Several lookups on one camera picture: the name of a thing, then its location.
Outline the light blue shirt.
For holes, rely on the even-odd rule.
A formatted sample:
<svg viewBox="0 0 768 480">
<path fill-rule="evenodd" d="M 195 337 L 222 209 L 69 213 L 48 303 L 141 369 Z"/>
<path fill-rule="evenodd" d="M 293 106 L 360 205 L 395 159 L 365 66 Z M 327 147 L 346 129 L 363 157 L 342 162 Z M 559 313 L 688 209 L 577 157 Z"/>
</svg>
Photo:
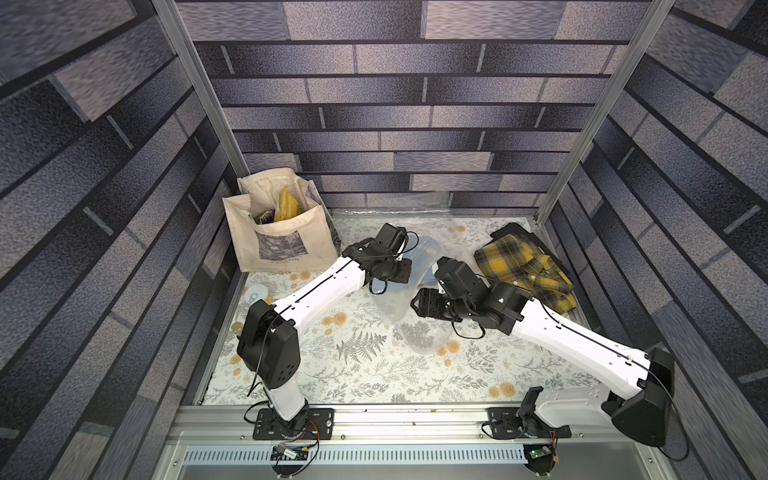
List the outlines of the light blue shirt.
<svg viewBox="0 0 768 480">
<path fill-rule="evenodd" d="M 429 236 L 421 236 L 417 245 L 407 247 L 403 254 L 403 259 L 411 261 L 407 287 L 416 290 L 420 285 L 436 284 L 434 273 L 437 262 L 443 257 L 456 258 L 457 253 Z"/>
</svg>

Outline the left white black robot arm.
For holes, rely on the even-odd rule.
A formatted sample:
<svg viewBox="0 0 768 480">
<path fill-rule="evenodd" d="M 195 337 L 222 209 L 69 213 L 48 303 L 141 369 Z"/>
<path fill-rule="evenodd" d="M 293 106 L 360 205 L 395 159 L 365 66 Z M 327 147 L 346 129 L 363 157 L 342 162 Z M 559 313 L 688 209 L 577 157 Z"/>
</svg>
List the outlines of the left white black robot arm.
<svg viewBox="0 0 768 480">
<path fill-rule="evenodd" d="M 258 300 L 238 335 L 237 354 L 264 388 L 276 418 L 293 435 L 305 425 L 308 401 L 294 379 L 300 340 L 311 324 L 347 295 L 374 280 L 384 286 L 406 284 L 412 261 L 404 254 L 418 235 L 386 223 L 373 238 L 346 247 L 316 279 L 295 293 L 268 303 Z"/>
</svg>

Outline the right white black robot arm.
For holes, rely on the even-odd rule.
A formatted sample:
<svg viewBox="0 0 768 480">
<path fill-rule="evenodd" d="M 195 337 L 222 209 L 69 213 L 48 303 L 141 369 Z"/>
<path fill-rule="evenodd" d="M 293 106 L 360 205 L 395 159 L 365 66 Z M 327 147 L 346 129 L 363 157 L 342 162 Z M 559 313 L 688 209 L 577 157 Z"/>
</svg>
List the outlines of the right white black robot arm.
<svg viewBox="0 0 768 480">
<path fill-rule="evenodd" d="M 625 346 L 550 310 L 516 283 L 487 283 L 464 262 L 442 257 L 436 288 L 421 288 L 411 300 L 417 316 L 452 325 L 469 320 L 483 332 L 497 330 L 536 344 L 597 380 L 577 389 L 530 388 L 510 420 L 506 438 L 537 438 L 572 426 L 612 426 L 650 447 L 666 443 L 674 410 L 674 361 L 658 348 Z"/>
</svg>

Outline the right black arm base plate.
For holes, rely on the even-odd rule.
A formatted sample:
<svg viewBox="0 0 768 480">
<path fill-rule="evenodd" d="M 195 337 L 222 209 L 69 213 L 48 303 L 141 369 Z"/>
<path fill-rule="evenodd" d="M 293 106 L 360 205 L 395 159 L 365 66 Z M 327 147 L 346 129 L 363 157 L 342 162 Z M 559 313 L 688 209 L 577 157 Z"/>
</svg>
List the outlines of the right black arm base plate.
<svg viewBox="0 0 768 480">
<path fill-rule="evenodd" d="M 551 427 L 534 413 L 519 414 L 517 407 L 491 407 L 487 409 L 487 424 L 491 436 L 498 440 L 514 439 L 568 439 L 569 426 Z"/>
</svg>

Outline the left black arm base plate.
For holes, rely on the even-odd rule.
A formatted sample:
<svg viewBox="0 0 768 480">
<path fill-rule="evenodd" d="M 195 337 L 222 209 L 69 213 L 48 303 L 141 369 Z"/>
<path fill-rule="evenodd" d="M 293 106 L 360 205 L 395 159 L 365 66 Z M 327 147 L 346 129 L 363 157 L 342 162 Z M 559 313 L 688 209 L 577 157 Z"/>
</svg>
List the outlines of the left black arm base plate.
<svg viewBox="0 0 768 480">
<path fill-rule="evenodd" d="M 270 408 L 258 411 L 253 440 L 289 440 L 302 434 L 303 439 L 330 440 L 336 411 L 332 408 L 308 408 L 293 420 L 284 420 Z"/>
</svg>

